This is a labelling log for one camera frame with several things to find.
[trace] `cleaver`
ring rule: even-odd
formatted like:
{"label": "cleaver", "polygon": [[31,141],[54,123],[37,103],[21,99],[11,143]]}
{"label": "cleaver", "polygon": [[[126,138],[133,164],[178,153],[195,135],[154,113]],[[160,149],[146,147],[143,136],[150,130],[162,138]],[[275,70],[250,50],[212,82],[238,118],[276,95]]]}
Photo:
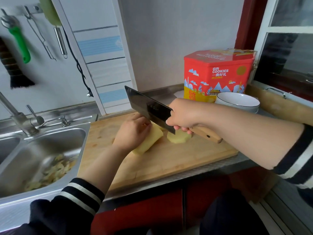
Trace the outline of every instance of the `cleaver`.
{"label": "cleaver", "polygon": [[[128,86],[125,86],[125,90],[131,104],[131,108],[145,116],[148,120],[151,120],[162,128],[167,129],[172,134],[175,134],[174,127],[166,124],[166,120],[171,116],[172,109],[170,107],[147,97]],[[190,130],[210,141],[216,143],[220,143],[222,141],[222,138],[209,128],[195,126],[190,128]]]}

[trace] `black cable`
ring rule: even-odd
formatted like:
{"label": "black cable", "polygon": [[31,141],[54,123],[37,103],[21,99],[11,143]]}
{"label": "black cable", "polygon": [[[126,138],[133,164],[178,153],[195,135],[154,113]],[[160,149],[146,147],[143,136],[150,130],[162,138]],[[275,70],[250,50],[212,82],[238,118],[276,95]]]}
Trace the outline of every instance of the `black cable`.
{"label": "black cable", "polygon": [[63,31],[64,31],[64,34],[65,34],[65,39],[66,39],[66,42],[67,42],[69,51],[71,52],[73,58],[75,59],[76,67],[77,67],[78,71],[79,71],[80,74],[81,74],[81,77],[82,77],[82,79],[83,79],[83,83],[84,83],[85,87],[87,88],[87,90],[89,91],[89,95],[92,96],[92,97],[94,97],[94,95],[92,94],[91,89],[90,89],[90,88],[87,86],[87,84],[86,84],[86,81],[85,81],[86,77],[85,77],[85,75],[84,75],[84,73],[83,73],[83,70],[81,69],[81,66],[80,66],[80,64],[79,64],[79,62],[78,62],[78,60],[77,60],[77,58],[76,58],[75,55],[73,54],[73,51],[72,51],[72,48],[71,48],[71,46],[70,46],[70,44],[69,44],[68,37],[67,37],[67,34],[66,34],[66,32],[65,32],[64,27],[63,27]]}

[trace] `bowl rim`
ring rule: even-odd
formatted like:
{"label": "bowl rim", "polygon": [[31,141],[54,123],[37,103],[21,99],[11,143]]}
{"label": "bowl rim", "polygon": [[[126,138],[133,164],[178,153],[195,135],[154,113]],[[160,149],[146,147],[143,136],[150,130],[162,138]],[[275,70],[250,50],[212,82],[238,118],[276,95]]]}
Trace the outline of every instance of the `bowl rim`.
{"label": "bowl rim", "polygon": [[[233,106],[241,106],[241,105],[235,105],[235,104],[233,104],[233,103],[227,102],[227,101],[225,101],[225,100],[219,98],[218,95],[221,94],[221,93],[234,93],[234,94],[247,95],[247,94],[238,93],[238,92],[231,92],[231,91],[223,91],[223,92],[220,92],[220,93],[218,93],[218,94],[216,95],[216,97],[217,97],[218,99],[220,99],[221,101],[226,102],[226,103],[228,103],[228,104],[231,104],[231,105],[233,105]],[[250,108],[252,108],[252,107],[258,107],[258,106],[260,106],[260,104],[261,104],[260,101],[259,101],[258,99],[256,99],[256,100],[259,102],[259,104],[258,104],[257,106],[241,106],[241,107],[250,107]]]}

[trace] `sleeve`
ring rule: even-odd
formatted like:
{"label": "sleeve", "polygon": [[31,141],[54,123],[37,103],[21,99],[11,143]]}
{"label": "sleeve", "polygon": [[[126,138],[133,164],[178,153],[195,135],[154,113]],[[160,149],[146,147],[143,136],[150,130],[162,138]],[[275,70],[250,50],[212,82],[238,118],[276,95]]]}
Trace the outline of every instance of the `sleeve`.
{"label": "sleeve", "polygon": [[104,194],[81,178],[74,178],[51,202],[30,204],[30,221],[15,234],[90,234],[91,222]]}
{"label": "sleeve", "polygon": [[313,126],[304,130],[273,172],[298,187],[300,196],[313,207]]}

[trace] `knife blade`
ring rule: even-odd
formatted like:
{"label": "knife blade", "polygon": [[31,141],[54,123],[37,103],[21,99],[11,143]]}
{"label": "knife blade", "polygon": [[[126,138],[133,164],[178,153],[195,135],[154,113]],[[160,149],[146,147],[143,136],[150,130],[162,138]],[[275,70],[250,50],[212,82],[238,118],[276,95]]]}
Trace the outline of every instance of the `knife blade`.
{"label": "knife blade", "polygon": [[167,129],[172,134],[175,134],[174,127],[166,124],[166,120],[171,116],[172,109],[170,107],[147,97],[128,86],[125,86],[125,90],[131,104],[131,108],[145,116],[148,120],[156,123],[158,126]]}

